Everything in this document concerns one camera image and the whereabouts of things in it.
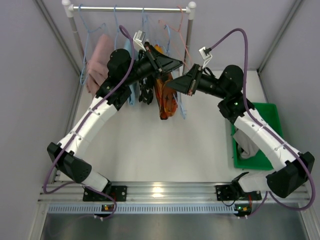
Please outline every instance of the blue wire hanger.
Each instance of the blue wire hanger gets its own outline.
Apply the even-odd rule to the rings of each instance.
[[[105,30],[105,33],[107,33],[107,25],[106,23],[102,23],[98,28],[94,29],[94,30],[90,30],[84,17],[82,16],[81,14],[81,7],[83,6],[83,4],[80,4],[79,5],[79,8],[78,8],[78,12],[79,12],[79,16],[82,20],[82,23],[87,31],[87,34],[86,34],[86,40],[85,40],[85,45],[84,45],[84,53],[83,53],[83,61],[82,61],[82,70],[81,70],[81,75],[80,75],[80,84],[81,85],[84,85],[88,79],[88,74],[86,74],[85,76],[85,79],[83,80],[83,75],[84,75],[84,72],[85,72],[85,69],[86,69],[86,55],[87,55],[87,48],[88,48],[88,42],[89,42],[89,34],[92,34],[96,31],[98,31],[99,29],[104,29]]]
[[[170,27],[166,24],[166,25],[164,26],[164,29],[167,29],[167,31],[168,31],[168,36],[169,36],[169,40],[168,40],[168,42],[167,42],[167,44],[166,44],[166,47],[160,45],[160,43],[158,42],[158,40],[156,40],[155,43],[164,50],[164,53],[165,53],[165,54],[167,54],[168,56],[170,56],[170,41],[171,41]]]
[[[117,7],[117,4],[113,8],[114,20],[115,20],[115,25],[116,25],[116,35],[115,35],[115,39],[114,39],[114,50],[117,50],[117,41],[118,41],[118,35],[120,32],[119,22],[118,22],[118,18],[117,18],[117,14],[116,14],[116,7]]]

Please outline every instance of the white floor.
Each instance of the white floor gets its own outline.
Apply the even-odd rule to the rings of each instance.
[[[256,71],[248,72],[247,94],[251,102],[266,102]],[[84,88],[76,121],[91,100]],[[219,102],[202,92],[184,95],[186,120],[179,112],[160,120],[156,99],[151,105],[125,104],[103,126],[83,160],[111,181],[229,182],[244,171],[233,167],[231,125],[220,114]]]

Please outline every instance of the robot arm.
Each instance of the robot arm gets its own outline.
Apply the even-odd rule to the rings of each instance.
[[[144,44],[144,48],[145,51],[139,52],[139,60],[134,62],[133,68],[124,84],[108,97],[105,102],[100,104],[98,108],[93,110],[96,103],[100,102],[119,83],[129,68],[131,58],[126,50],[118,49],[111,54],[110,61],[107,64],[109,69],[108,78],[100,86],[85,115],[58,144],[50,143],[48,146],[47,151],[51,160],[54,161],[66,144],[71,141],[71,137],[77,132],[74,140],[71,141],[57,162],[57,168],[76,183],[81,183],[99,192],[109,194],[111,182],[94,171],[90,164],[82,160],[88,145],[104,123],[126,102],[131,94],[129,85],[148,76],[157,77],[167,74],[183,64],[179,60],[159,53],[148,42]],[[255,106],[249,100],[247,100],[249,111],[256,119],[264,123],[263,126],[257,125],[246,112],[241,92],[243,88],[243,72],[241,68],[229,65],[225,68],[220,78],[217,79],[207,68],[203,69],[202,66],[194,64],[185,75],[168,81],[166,84],[168,87],[189,96],[192,96],[198,90],[221,98],[222,101],[218,104],[218,108],[223,117],[247,134],[270,160],[275,170],[274,172],[243,173],[232,181],[232,189],[236,189],[237,197],[241,197],[251,191],[271,190],[279,197],[285,198],[308,180],[296,158],[279,144],[274,136],[266,131],[267,123],[263,121]],[[78,129],[84,118],[87,118],[85,123]],[[299,154],[309,171],[311,171],[314,157],[309,152],[301,154],[297,149],[293,147],[292,149]]]
[[[155,77],[165,75],[183,65],[182,61],[161,54],[148,42],[144,47],[146,51],[140,52],[140,58],[134,62],[124,84],[103,101],[127,73],[131,62],[130,54],[125,49],[115,50],[111,54],[107,64],[108,78],[96,92],[86,113],[63,139],[57,144],[51,142],[47,147],[52,162],[65,149],[56,164],[62,173],[76,183],[107,195],[110,193],[112,183],[83,160],[87,147],[105,122],[127,101],[131,94],[129,85],[151,75]]]
[[[237,198],[252,191],[272,191],[277,196],[286,198],[308,180],[306,172],[288,148],[291,148],[300,157],[309,172],[312,170],[315,159],[311,153],[301,154],[300,151],[286,143],[263,120],[255,106],[246,99],[249,112],[262,123],[262,126],[251,118],[244,105],[243,76],[240,67],[229,65],[223,70],[220,78],[216,79],[211,71],[210,74],[206,74],[201,66],[195,64],[187,74],[168,82],[167,86],[190,96],[198,90],[223,99],[218,104],[223,117],[242,130],[271,162],[274,171],[245,173],[232,181],[232,189],[237,191]]]

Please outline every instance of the metal frame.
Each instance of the metal frame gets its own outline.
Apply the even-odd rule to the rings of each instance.
[[[63,52],[66,57],[69,59],[73,69],[78,75],[80,75],[79,67],[76,64],[74,56],[71,54],[68,46],[66,45],[61,33],[56,27],[53,19],[51,18],[46,6],[43,4],[42,0],[33,0],[35,4],[41,11],[41,14],[44,16],[45,21],[48,23],[50,29],[52,30],[57,41],[61,45]],[[69,0],[63,0],[64,3],[67,3],[65,6],[66,14],[69,18],[71,29],[75,38],[75,43],[81,56],[83,56],[83,46],[79,37],[77,26],[74,22],[73,12],[78,10],[78,6],[73,6],[70,4]],[[282,24],[278,34],[276,35],[274,41],[272,42],[269,50],[263,58],[262,64],[258,69],[258,74],[260,75],[264,69],[267,62],[270,60],[270,56],[276,49],[277,45],[282,39],[286,29],[288,28],[290,22],[294,18],[296,12],[302,5],[303,0],[296,0],[293,4],[293,7],[286,17],[284,23]],[[189,14],[187,34],[186,34],[186,46],[187,49],[190,47],[190,38],[192,33],[193,19],[194,19],[194,8],[195,5],[189,4],[187,8],[182,9],[184,13]],[[81,11],[91,11],[91,12],[113,12],[114,7],[90,7],[82,6]],[[180,13],[179,8],[142,8],[142,7],[116,7],[117,12],[149,12],[149,13]],[[188,55],[187,51],[184,54],[184,60],[187,62]],[[72,109],[69,113],[69,119],[67,123],[66,130],[69,131],[71,126],[74,123],[75,113],[78,108],[79,100],[81,97],[82,87],[78,84],[77,90],[75,93],[74,102]],[[52,182],[54,184],[48,185],[48,189],[56,188],[62,184],[62,182],[54,181],[55,177],[59,175],[54,173]],[[215,193],[215,186],[226,184],[225,182],[201,182],[201,183],[192,183],[192,182],[179,182],[179,183],[161,183],[161,182],[114,182],[114,185],[126,185],[127,189],[127,203],[128,204],[191,204],[191,205],[201,205],[201,204],[218,204],[221,203],[217,201],[217,195]],[[92,202],[85,203],[82,201],[84,189],[78,184],[71,184],[60,189],[58,192],[55,192],[50,195],[40,194],[37,211],[32,223],[32,228],[28,239],[40,239],[41,233],[44,227],[46,215],[51,204],[88,204],[92,205]],[[281,199],[284,203],[299,203],[303,205],[304,202],[308,201],[310,196],[307,192],[305,185],[298,188],[293,194],[288,198]],[[274,203],[274,200],[268,198],[265,202],[266,204]],[[306,232],[311,240],[319,239],[320,236],[320,225],[318,218],[315,214],[313,207],[309,208],[307,211],[301,212],[301,218],[306,227]]]
[[[294,17],[296,16],[297,12],[299,11],[300,7],[302,6],[302,3],[305,0],[295,0],[288,15],[286,16],[286,18],[284,19],[279,31],[277,32],[277,34],[275,35],[275,38],[273,39],[270,47],[268,48],[268,51],[266,52],[266,54],[263,57],[262,63],[260,64],[260,66],[257,69],[258,75],[261,75],[261,72],[264,70],[265,66],[267,65],[267,63],[270,60],[270,57],[272,56],[272,54],[274,53],[275,49],[277,48],[277,46],[279,45],[281,39],[283,38],[283,36],[285,35],[289,25],[291,24],[292,20],[294,19]]]

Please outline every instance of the purple cable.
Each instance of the purple cable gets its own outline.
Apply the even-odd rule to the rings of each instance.
[[[127,29],[120,25],[119,26],[119,29],[121,31],[121,33],[127,38],[130,40],[130,43],[131,43],[131,49],[132,49],[132,57],[131,57],[131,62],[130,62],[130,65],[129,65],[129,68],[128,68],[128,71],[126,72],[126,74],[124,75],[123,79],[118,83],[118,85],[116,85],[114,87],[114,89],[112,89],[101,101],[99,101],[93,108],[92,110],[96,110],[111,94],[113,94],[124,82],[125,80],[127,79],[127,77],[129,76],[131,70],[132,70],[132,67],[134,65],[134,60],[135,60],[135,48],[134,48],[134,43],[133,43],[133,39],[132,37],[130,36],[129,32],[127,31]],[[89,118],[89,116],[91,115],[91,111],[88,112],[88,114],[83,118],[82,122],[79,124],[78,128],[75,130],[75,133],[78,133],[80,131],[80,129],[82,128],[82,126],[85,124],[86,120]],[[46,177],[45,177],[45,180],[44,180],[44,184],[43,184],[43,192],[45,194],[52,194],[56,191],[58,191],[59,189],[63,188],[64,186],[66,185],[69,185],[69,184],[73,184],[75,183],[74,181],[68,181],[64,184],[62,184],[61,186],[53,189],[52,191],[47,191],[47,185],[48,185],[48,182],[49,182],[49,178],[50,178],[50,175],[52,173],[52,171],[54,170],[57,162],[59,161],[59,159],[61,158],[62,154],[65,152],[65,150],[67,149],[67,147],[70,145],[70,143],[72,143],[72,141],[75,139],[75,134],[72,135],[72,137],[69,139],[69,141],[66,143],[66,145],[64,146],[64,148],[61,150],[61,152],[59,152],[58,156],[55,158],[54,162],[52,163],[51,167],[50,167],[50,170],[48,171]],[[94,190],[92,189],[91,187],[87,187],[88,189],[110,199],[113,203],[114,203],[114,210],[112,211],[112,213],[107,216],[105,219],[108,219],[110,218],[116,211],[117,209],[117,203],[116,201],[111,198],[110,196],[102,193],[102,192],[99,192],[97,190]]]
[[[234,32],[241,32],[243,35],[243,39],[244,39],[244,67],[243,67],[243,103],[244,103],[244,107],[246,112],[248,113],[248,115],[252,118],[253,121],[255,121],[256,124],[258,124],[260,127],[263,126],[263,124],[261,122],[259,122],[250,112],[249,107],[248,107],[248,103],[247,103],[247,89],[246,89],[246,84],[247,84],[247,71],[248,71],[248,37],[246,32],[242,29],[242,28],[235,28],[232,31],[230,31],[227,35],[225,35],[223,38],[221,38],[215,45],[213,45],[211,47],[211,50],[213,50],[216,46],[218,46],[223,40],[225,40],[230,34],[234,33]],[[264,129],[271,135],[273,136],[281,145],[284,144],[284,142],[276,135],[274,134],[268,127],[264,127]],[[308,170],[308,168],[306,167],[306,165],[304,164],[304,162],[301,160],[301,158],[298,156],[298,154],[296,154],[291,147],[289,147],[288,145],[284,144],[284,147],[286,149],[288,149],[288,151],[298,160],[298,162],[301,164],[303,170],[305,171],[309,181],[310,181],[310,185],[311,185],[311,198],[309,203],[306,206],[303,207],[291,207],[291,206],[287,206],[285,204],[283,204],[282,202],[280,202],[278,199],[275,198],[275,196],[273,195],[273,193],[270,191],[270,195],[273,198],[273,200],[275,202],[277,202],[279,205],[281,205],[282,207],[285,207],[287,209],[290,210],[295,210],[295,211],[303,211],[306,210],[308,208],[311,207],[311,205],[314,203],[315,198],[316,198],[316,186],[314,183],[314,180]]]

